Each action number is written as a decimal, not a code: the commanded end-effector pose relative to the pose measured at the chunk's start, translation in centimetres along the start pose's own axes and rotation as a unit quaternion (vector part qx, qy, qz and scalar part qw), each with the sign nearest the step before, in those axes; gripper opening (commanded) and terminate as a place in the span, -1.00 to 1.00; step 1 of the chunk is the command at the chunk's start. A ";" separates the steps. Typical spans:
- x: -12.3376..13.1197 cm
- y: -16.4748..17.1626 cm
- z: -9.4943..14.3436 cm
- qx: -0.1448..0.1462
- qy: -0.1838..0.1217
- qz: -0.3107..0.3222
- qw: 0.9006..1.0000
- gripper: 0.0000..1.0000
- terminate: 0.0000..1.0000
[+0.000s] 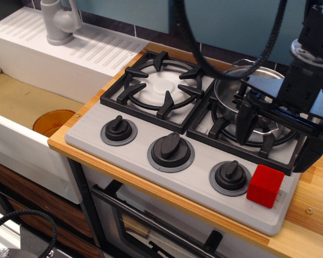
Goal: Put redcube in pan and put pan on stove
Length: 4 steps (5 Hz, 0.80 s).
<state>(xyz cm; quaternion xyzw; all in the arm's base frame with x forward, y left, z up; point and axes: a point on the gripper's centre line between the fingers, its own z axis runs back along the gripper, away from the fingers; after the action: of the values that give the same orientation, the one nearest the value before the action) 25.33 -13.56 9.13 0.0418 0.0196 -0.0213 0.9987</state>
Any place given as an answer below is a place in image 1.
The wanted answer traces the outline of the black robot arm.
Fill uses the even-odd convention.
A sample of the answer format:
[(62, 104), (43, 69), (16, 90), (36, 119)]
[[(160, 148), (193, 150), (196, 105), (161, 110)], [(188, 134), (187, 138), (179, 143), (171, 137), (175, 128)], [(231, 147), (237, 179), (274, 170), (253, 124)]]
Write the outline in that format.
[(282, 80), (249, 76), (238, 103), (236, 140), (244, 145), (258, 116), (289, 127), (306, 140), (293, 171), (306, 171), (323, 155), (323, 1), (307, 1), (304, 27), (291, 45), (293, 61)]

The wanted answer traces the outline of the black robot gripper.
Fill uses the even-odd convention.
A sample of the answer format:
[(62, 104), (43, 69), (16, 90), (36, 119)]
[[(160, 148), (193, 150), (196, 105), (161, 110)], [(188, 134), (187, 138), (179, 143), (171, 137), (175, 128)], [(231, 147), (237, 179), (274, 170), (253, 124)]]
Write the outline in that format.
[[(293, 113), (307, 113), (323, 119), (323, 67), (291, 65), (284, 79), (242, 77), (242, 84), (256, 91), (242, 101), (236, 119), (236, 140), (245, 145), (258, 122), (258, 111), (271, 112), (282, 106)], [(303, 173), (323, 156), (323, 133), (297, 133), (293, 172)]]

